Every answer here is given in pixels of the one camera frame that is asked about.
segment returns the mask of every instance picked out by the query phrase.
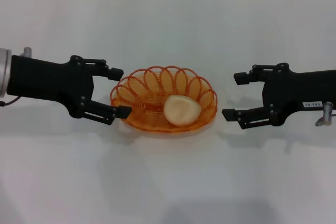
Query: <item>cable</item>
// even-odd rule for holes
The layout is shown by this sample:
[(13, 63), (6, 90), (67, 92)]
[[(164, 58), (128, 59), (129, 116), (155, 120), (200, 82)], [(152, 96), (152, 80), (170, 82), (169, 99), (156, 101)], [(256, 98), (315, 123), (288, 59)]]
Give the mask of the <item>cable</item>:
[(17, 97), (13, 100), (11, 100), (10, 102), (4, 102), (4, 101), (0, 101), (0, 107), (4, 107), (4, 106), (8, 106), (8, 105), (12, 105), (14, 102), (16, 102), (17, 100), (19, 100), (21, 97)]

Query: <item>orange basket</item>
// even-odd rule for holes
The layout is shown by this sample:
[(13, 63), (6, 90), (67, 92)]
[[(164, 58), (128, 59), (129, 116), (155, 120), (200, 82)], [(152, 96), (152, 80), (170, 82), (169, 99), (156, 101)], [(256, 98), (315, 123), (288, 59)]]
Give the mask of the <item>orange basket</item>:
[[(178, 127), (167, 121), (163, 106), (170, 95), (185, 95), (202, 107), (198, 119)], [(139, 69), (119, 81), (110, 94), (112, 106), (131, 106), (124, 122), (148, 132), (177, 133), (199, 130), (211, 123), (217, 112), (217, 94), (203, 77), (188, 68)]]

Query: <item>white table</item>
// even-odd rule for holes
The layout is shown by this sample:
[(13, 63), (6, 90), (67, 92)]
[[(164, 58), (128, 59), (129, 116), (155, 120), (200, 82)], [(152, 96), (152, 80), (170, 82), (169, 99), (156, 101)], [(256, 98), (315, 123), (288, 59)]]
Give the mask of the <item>white table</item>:
[[(188, 67), (219, 109), (254, 108), (262, 83), (237, 86), (235, 72), (336, 68), (335, 1), (0, 0), (0, 47), (103, 58), (125, 74)], [(116, 82), (95, 84), (93, 98), (108, 102)], [(335, 223), (336, 127), (315, 127), (320, 116), (241, 130), (219, 110), (207, 130), (169, 138), (21, 99), (0, 109), (0, 223)]]

